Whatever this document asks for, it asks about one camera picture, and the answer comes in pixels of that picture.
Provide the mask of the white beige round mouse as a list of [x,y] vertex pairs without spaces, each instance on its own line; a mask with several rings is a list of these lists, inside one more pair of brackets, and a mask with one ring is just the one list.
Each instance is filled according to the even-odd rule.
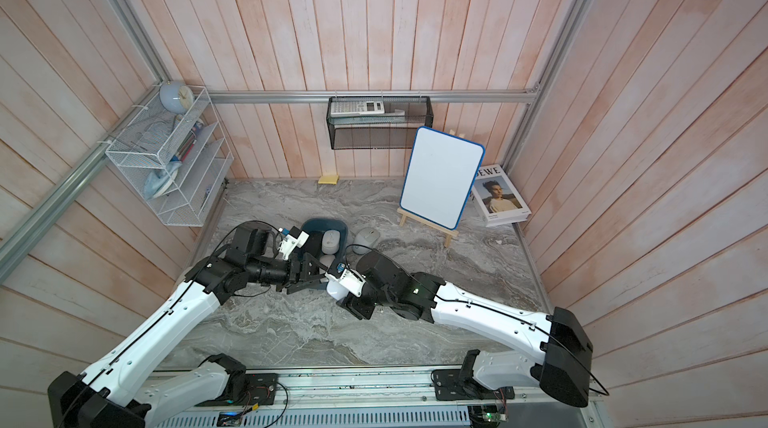
[[380,237],[381,234],[376,228],[362,228],[362,230],[359,230],[358,234],[354,237],[352,249],[356,254],[364,255],[368,253],[371,248],[376,247]]

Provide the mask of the white slim mouse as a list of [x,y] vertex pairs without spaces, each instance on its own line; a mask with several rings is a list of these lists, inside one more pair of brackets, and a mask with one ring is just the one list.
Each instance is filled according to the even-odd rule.
[[349,294],[349,290],[336,280],[329,279],[326,285],[327,293],[336,301],[341,301]]

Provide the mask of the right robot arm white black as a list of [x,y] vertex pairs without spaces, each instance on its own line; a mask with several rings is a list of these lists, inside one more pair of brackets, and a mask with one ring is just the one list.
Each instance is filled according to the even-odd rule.
[[488,399],[536,385],[571,407],[589,402],[593,345],[567,309],[546,313],[503,305],[439,276],[410,273],[376,250],[356,267],[340,264],[325,276],[330,295],[358,319],[384,306],[406,320],[461,328],[505,346],[503,352],[471,349],[459,368],[434,371],[440,400]]

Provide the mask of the teal plastic storage box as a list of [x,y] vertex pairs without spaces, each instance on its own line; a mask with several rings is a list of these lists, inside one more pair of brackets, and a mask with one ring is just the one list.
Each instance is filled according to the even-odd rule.
[[347,225],[338,219],[312,218],[304,222],[301,229],[309,238],[299,250],[299,259],[309,254],[325,268],[336,272],[344,260],[349,234]]

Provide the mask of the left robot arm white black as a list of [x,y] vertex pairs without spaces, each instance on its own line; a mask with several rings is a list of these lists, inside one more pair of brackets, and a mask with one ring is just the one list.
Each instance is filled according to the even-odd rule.
[[146,388],[160,362],[200,322],[248,284],[288,293],[315,287],[335,262],[319,232],[249,220],[200,259],[170,297],[133,333],[81,373],[59,375],[48,387],[57,427],[151,427],[206,402],[240,405],[240,416],[268,382],[254,382],[245,365],[214,354],[195,369]]

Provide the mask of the white ribbed Lecoo mouse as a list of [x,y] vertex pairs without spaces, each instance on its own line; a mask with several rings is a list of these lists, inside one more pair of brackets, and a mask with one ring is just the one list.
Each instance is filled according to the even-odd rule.
[[341,244],[341,233],[338,230],[327,230],[321,240],[321,249],[325,255],[334,255]]

